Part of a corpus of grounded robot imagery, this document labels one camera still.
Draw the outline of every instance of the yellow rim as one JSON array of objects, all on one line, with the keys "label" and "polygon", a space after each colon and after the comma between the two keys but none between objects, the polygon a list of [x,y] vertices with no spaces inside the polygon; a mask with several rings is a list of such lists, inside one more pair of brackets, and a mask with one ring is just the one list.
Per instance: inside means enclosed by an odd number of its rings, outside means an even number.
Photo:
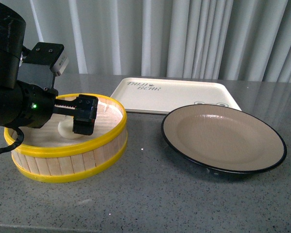
[{"label": "yellow rim", "polygon": [[[58,98],[61,99],[61,98],[66,98],[66,97],[74,97],[78,95],[79,94],[61,95],[61,96],[58,96]],[[78,143],[75,145],[64,146],[64,147],[34,147],[34,146],[22,144],[15,150],[21,154],[25,154],[31,157],[38,157],[38,158],[67,157],[67,156],[71,156],[75,154],[82,154],[84,152],[97,149],[107,144],[108,142],[112,141],[113,139],[115,139],[126,127],[127,114],[123,105],[117,100],[107,97],[107,96],[98,95],[98,94],[88,94],[88,93],[85,93],[85,95],[96,96],[98,98],[104,98],[104,99],[111,100],[117,103],[122,108],[122,112],[123,112],[123,118],[117,124],[117,126],[115,126],[112,130],[110,130],[109,132],[107,132],[106,134],[98,138],[89,140],[87,142]],[[11,145],[15,141],[10,136],[9,129],[7,128],[4,129],[4,138],[8,145]]]},{"label": "yellow rim", "polygon": [[33,174],[30,173],[26,170],[24,170],[23,168],[21,168],[16,161],[14,160],[13,156],[13,162],[15,163],[17,169],[26,177],[36,180],[36,181],[40,181],[40,182],[45,182],[45,183],[66,183],[66,182],[72,182],[72,181],[79,181],[88,177],[91,177],[93,175],[96,175],[102,171],[104,171],[105,169],[107,169],[108,167],[110,167],[111,165],[113,165],[124,153],[126,146],[127,146],[127,140],[128,140],[128,135],[126,136],[126,140],[125,143],[123,145],[123,147],[121,148],[121,150],[115,155],[113,156],[111,159],[109,159],[108,161],[104,162],[103,164],[88,169],[86,171],[82,171],[82,172],[78,172],[75,174],[70,174],[70,175],[63,175],[63,176],[43,176],[43,175],[39,175],[39,174]]}]

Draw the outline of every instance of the wooden container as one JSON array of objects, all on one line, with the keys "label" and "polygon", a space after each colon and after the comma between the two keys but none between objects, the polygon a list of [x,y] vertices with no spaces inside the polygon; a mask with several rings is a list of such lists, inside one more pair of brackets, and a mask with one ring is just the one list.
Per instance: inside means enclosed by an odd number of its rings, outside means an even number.
[{"label": "wooden container", "polygon": [[[22,128],[25,140],[12,151],[12,159],[23,175],[48,183],[77,181],[102,172],[120,158],[128,138],[126,111],[118,101],[94,95],[99,102],[92,136],[62,138],[57,126],[65,116],[57,114],[53,114],[41,129]],[[76,96],[78,94],[58,98],[71,100]],[[5,128],[4,137],[10,145],[16,133]]]}]

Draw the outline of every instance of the table surface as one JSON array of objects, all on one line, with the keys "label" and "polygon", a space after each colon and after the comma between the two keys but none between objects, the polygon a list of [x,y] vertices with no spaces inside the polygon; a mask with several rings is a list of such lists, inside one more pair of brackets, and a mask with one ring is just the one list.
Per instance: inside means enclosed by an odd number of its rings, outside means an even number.
[{"label": "table surface", "polygon": [[[125,77],[62,75],[55,88],[110,96]],[[244,112],[278,131],[283,164],[250,176],[217,173],[168,146],[163,115],[128,113],[123,156],[85,180],[33,181],[10,153],[0,155],[0,232],[291,232],[291,83],[205,81],[223,84]]]}]

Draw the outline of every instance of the gray curtain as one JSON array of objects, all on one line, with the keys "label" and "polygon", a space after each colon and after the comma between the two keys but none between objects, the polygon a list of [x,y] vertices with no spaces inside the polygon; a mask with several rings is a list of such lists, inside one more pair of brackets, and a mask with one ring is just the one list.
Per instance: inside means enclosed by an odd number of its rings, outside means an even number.
[{"label": "gray curtain", "polygon": [[291,0],[0,0],[66,72],[291,83]]}]

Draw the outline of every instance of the black-rimmed plate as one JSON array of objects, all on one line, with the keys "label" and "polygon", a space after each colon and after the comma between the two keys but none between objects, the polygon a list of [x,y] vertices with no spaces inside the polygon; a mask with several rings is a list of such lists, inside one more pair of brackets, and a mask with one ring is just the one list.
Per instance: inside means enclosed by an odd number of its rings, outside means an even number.
[{"label": "black-rimmed plate", "polygon": [[265,122],[232,108],[188,105],[162,122],[167,143],[189,160],[219,171],[259,173],[287,155],[282,137]]}]

